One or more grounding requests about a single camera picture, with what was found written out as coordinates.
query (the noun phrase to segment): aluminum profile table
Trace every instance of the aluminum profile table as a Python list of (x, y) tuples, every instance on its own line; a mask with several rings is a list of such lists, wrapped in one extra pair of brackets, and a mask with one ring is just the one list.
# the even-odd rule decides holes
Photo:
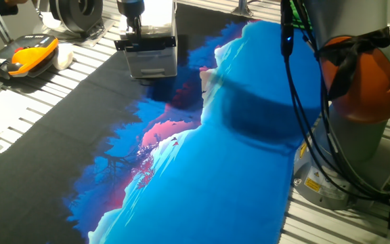
[[(238, 0), (177, 0), (180, 3), (230, 13)], [(253, 3), (254, 18), (270, 22), (280, 21), (278, 1)], [(36, 78), (19, 79), (19, 87), (30, 92), (13, 90), (28, 99), (27, 111), (0, 133), (0, 154), (7, 150), (36, 121), (69, 94), (83, 79), (116, 52), (114, 40), (119, 39), (120, 14), (116, 1), (104, 0), (103, 17), (116, 20), (115, 25), (95, 47), (74, 46), (74, 62), (66, 70), (50, 68)], [(383, 135), (390, 139), (390, 120)], [(389, 243), (389, 207), (375, 203), (368, 211), (331, 211), (305, 200), (295, 189), (290, 189), (284, 225), (278, 240), (290, 243)]]

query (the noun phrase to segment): sticker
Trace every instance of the sticker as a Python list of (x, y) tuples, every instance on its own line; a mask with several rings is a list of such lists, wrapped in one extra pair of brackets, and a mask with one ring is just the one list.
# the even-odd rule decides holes
[[(344, 189), (349, 188), (349, 183), (346, 180), (332, 177), (330, 178)], [(331, 199), (343, 200), (347, 196), (345, 192), (338, 190), (336, 186), (330, 183), (329, 180), (323, 176), (322, 172), (320, 172), (320, 170), (315, 167), (311, 167), (309, 170), (308, 176), (305, 180), (305, 185), (310, 189), (320, 193), (321, 195)]]
[(301, 146), (301, 154), (299, 156), (299, 158), (301, 159), (303, 157), (303, 154), (305, 153), (305, 149), (307, 148), (306, 146), (306, 142), (304, 142)]
[(49, 37), (46, 37), (44, 40), (42, 40), (42, 41), (40, 42), (40, 44), (45, 43), (47, 40), (49, 40)]

